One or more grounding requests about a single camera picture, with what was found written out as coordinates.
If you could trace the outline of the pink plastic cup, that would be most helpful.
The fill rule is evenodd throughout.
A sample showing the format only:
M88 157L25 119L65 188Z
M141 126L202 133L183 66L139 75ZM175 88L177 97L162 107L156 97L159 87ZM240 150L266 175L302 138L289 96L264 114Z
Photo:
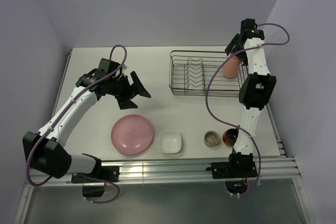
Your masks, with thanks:
M222 67L222 74L224 77L233 79L237 76L240 66L240 60L233 56Z

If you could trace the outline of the white and green bowl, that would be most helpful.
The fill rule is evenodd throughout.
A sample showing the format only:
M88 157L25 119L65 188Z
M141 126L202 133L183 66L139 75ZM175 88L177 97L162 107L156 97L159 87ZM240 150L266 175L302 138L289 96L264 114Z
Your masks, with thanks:
M159 136L159 150L164 154L178 153L182 148L182 138L178 132L162 132Z

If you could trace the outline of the speckled ceramic ramekin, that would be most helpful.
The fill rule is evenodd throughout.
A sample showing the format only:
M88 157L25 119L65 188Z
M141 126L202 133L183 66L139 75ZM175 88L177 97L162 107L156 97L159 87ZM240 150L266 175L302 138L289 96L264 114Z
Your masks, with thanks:
M203 142L207 147L217 146L220 142L218 133L215 131L207 131L204 134Z

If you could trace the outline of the orange and black mug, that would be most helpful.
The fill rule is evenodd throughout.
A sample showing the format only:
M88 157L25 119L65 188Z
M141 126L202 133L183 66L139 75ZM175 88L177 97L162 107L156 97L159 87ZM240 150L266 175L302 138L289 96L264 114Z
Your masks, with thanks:
M240 126L226 130L223 133L222 139L225 145L233 147L238 139Z

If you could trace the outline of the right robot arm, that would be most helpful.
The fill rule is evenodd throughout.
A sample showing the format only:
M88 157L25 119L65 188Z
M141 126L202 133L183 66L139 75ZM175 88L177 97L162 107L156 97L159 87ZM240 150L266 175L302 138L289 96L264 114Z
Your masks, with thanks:
M251 137L255 130L262 110L268 104L276 84L276 77L271 75L264 49L265 42L262 30L257 29L254 19L241 21L240 33L236 34L225 49L225 53L240 60L248 67L248 74L240 87L239 102L243 106L240 130L233 147L234 154L251 155L253 142Z

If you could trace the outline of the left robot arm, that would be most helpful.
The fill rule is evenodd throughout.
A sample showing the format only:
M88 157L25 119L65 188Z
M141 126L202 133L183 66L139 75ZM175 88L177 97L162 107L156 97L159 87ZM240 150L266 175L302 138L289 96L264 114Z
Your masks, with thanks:
M115 97L122 110L136 109L132 99L137 95L150 98L134 71L126 76L119 63L102 58L97 68L78 79L66 103L48 123L36 133L24 135L28 169L54 178L83 173L89 181L98 181L102 176L101 160L88 154L69 154L65 145L86 112L105 95Z

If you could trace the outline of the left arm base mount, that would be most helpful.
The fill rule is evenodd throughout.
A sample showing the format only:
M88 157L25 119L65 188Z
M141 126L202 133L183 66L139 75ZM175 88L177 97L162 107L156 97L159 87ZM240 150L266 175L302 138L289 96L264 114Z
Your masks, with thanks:
M102 166L98 172L91 174L72 174L72 184L82 184L82 195L85 200L95 204L105 204L116 200L120 195L120 187L116 184L119 180L120 167L119 166ZM105 201L98 201L105 193L107 185L116 188L116 195Z

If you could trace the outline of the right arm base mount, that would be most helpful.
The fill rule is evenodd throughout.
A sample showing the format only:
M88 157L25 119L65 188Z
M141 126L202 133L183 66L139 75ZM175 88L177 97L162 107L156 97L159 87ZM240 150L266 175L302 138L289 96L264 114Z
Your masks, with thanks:
M236 179L236 181L225 183L226 189L236 195L248 190L248 178L259 176L259 169L257 169L252 154L230 154L228 161L212 162L206 171L211 172L213 179Z

